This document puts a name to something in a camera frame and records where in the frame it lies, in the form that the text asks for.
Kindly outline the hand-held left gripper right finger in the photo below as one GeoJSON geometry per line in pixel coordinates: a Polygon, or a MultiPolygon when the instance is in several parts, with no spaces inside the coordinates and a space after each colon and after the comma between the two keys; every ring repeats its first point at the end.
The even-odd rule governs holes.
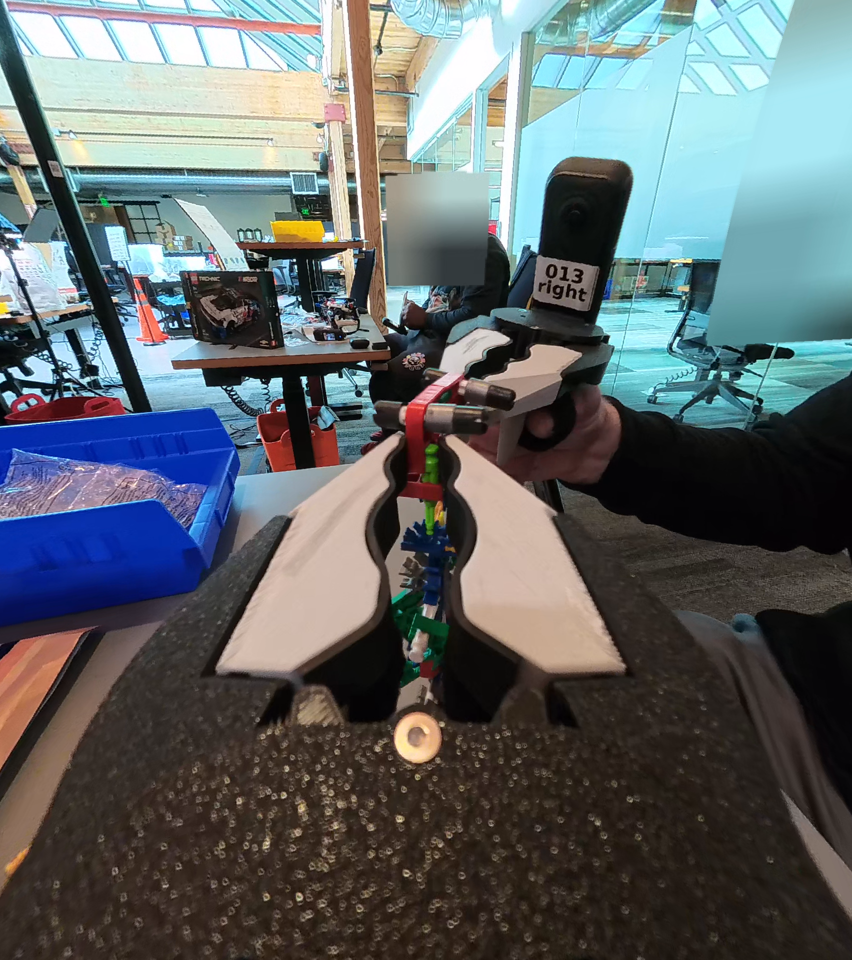
{"type": "Polygon", "coordinates": [[[486,722],[512,694],[626,676],[564,534],[565,516],[459,438],[439,448],[446,532],[445,713],[486,722]]]}

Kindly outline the person's right hand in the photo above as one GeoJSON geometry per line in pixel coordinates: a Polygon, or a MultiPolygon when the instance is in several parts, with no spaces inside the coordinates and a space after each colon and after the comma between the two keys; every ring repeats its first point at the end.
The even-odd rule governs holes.
{"type": "Polygon", "coordinates": [[[576,409],[572,432],[546,451],[517,446],[501,465],[506,474],[520,483],[557,480],[574,487],[602,478],[621,443],[620,412],[598,386],[581,385],[571,396],[576,409]]]}

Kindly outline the leaning white board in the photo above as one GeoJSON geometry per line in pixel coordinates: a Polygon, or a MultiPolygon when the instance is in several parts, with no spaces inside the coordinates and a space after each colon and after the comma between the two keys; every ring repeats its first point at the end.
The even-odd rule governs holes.
{"type": "Polygon", "coordinates": [[[180,209],[209,240],[221,269],[230,272],[246,271],[249,268],[247,258],[237,242],[216,219],[210,210],[199,203],[181,198],[174,199],[180,209]]]}

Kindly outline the red bucket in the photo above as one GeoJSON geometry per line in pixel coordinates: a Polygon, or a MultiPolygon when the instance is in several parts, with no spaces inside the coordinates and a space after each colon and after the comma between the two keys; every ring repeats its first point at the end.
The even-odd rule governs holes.
{"type": "Polygon", "coordinates": [[[9,404],[4,417],[8,425],[56,423],[126,414],[123,402],[100,395],[67,395],[47,400],[39,393],[25,393],[9,404]]]}

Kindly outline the black metal pole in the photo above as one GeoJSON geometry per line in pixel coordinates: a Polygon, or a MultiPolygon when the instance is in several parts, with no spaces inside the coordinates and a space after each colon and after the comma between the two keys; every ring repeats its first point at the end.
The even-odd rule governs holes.
{"type": "Polygon", "coordinates": [[[33,77],[14,33],[10,10],[4,1],[0,1],[0,69],[24,124],[26,136],[34,150],[49,197],[67,236],[131,410],[134,413],[149,413],[153,410],[151,402],[133,359],[130,344],[112,301],[108,283],[96,257],[83,215],[69,184],[60,151],[39,101],[33,77]]]}

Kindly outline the black metal bolt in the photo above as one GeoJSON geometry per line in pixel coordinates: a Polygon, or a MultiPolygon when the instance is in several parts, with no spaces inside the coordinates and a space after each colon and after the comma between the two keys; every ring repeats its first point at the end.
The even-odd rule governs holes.
{"type": "Polygon", "coordinates": [[[516,403],[513,389],[499,386],[482,379],[464,378],[458,383],[459,402],[471,406],[484,406],[496,411],[512,411],[516,403]]]}
{"type": "Polygon", "coordinates": [[[387,431],[402,430],[408,436],[414,432],[482,435],[488,429],[492,413],[492,408],[486,406],[383,400],[374,403],[373,420],[387,431]]]}

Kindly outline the orange bucket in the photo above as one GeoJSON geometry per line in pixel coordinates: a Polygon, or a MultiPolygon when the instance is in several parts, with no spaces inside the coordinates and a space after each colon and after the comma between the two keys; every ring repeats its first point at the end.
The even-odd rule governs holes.
{"type": "MultiPolygon", "coordinates": [[[[328,405],[310,406],[309,440],[312,447],[312,465],[317,468],[339,466],[337,414],[328,405]]],[[[285,401],[274,400],[256,420],[261,444],[270,470],[274,473],[298,470],[298,444],[294,441],[285,401]]]]}

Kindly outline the small toy gadget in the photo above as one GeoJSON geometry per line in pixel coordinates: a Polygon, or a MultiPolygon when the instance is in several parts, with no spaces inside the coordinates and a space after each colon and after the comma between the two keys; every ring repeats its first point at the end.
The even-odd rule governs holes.
{"type": "Polygon", "coordinates": [[[360,312],[354,298],[322,294],[315,300],[318,324],[312,329],[316,342],[347,340],[361,329],[360,312]]]}

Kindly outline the blue plastic bin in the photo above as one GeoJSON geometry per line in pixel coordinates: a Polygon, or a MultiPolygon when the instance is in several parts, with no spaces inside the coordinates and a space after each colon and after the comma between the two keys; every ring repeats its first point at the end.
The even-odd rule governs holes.
{"type": "Polygon", "coordinates": [[[211,568],[240,468],[213,409],[2,426],[0,483],[14,450],[205,492],[189,528],[155,500],[0,520],[0,627],[190,593],[211,568]]]}

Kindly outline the clear bag of parts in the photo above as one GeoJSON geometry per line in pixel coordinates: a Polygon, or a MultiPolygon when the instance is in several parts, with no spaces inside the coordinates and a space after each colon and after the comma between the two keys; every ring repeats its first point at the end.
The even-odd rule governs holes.
{"type": "Polygon", "coordinates": [[[0,483],[0,521],[156,500],[189,528],[206,490],[156,471],[16,449],[0,483]]]}

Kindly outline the red plastic bracket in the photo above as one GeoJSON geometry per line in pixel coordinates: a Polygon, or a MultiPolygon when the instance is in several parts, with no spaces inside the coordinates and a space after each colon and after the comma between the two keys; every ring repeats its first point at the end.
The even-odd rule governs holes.
{"type": "Polygon", "coordinates": [[[430,437],[433,436],[425,425],[429,406],[439,403],[442,396],[446,394],[451,394],[456,399],[459,396],[459,384],[464,378],[463,373],[441,373],[407,404],[404,431],[409,479],[414,478],[419,481],[425,472],[425,449],[431,442],[430,437]]]}

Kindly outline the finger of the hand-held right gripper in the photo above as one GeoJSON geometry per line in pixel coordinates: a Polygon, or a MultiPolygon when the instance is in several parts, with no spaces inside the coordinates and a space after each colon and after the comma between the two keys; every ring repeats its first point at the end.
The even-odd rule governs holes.
{"type": "Polygon", "coordinates": [[[577,350],[535,344],[526,359],[510,361],[503,370],[503,389],[514,402],[505,415],[526,415],[551,405],[559,396],[564,374],[583,358],[577,350]]]}
{"type": "Polygon", "coordinates": [[[494,380],[502,377],[515,359],[515,352],[515,341],[507,334],[488,328],[476,328],[458,340],[446,343],[438,369],[443,374],[494,380]]]}

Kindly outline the wooden desk with black legs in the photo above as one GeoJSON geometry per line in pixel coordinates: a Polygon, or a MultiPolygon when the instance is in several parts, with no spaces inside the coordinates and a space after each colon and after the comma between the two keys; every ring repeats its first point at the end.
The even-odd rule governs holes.
{"type": "Polygon", "coordinates": [[[285,345],[279,349],[247,346],[215,345],[193,342],[171,360],[177,371],[202,372],[208,386],[237,386],[246,378],[280,379],[288,413],[289,426],[300,470],[312,469],[312,446],[309,439],[308,407],[327,404],[325,378],[366,363],[381,369],[390,359],[390,351],[380,333],[362,333],[369,340],[363,350],[348,342],[305,341],[302,345],[285,345]]]}

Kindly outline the grey mesh office chair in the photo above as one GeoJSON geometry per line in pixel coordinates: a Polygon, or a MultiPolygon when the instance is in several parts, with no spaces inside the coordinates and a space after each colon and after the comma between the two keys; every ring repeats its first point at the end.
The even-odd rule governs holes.
{"type": "Polygon", "coordinates": [[[708,343],[710,309],[715,295],[720,261],[694,261],[688,278],[688,291],[682,317],[667,345],[667,354],[685,361],[687,369],[654,385],[647,395],[648,404],[661,396],[687,393],[691,397],[672,416],[677,423],[692,407],[723,401],[745,415],[744,426],[752,428],[764,414],[764,401],[756,393],[744,390],[739,381],[744,374],[754,375],[760,362],[791,360],[795,352],[787,346],[769,343],[711,345],[708,343]]]}

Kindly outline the person's grey trousers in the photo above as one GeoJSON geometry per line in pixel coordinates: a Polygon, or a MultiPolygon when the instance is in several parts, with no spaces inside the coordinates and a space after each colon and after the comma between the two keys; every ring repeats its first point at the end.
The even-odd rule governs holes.
{"type": "Polygon", "coordinates": [[[738,614],[724,623],[689,610],[675,615],[731,686],[780,789],[852,871],[852,811],[756,618],[738,614]]]}

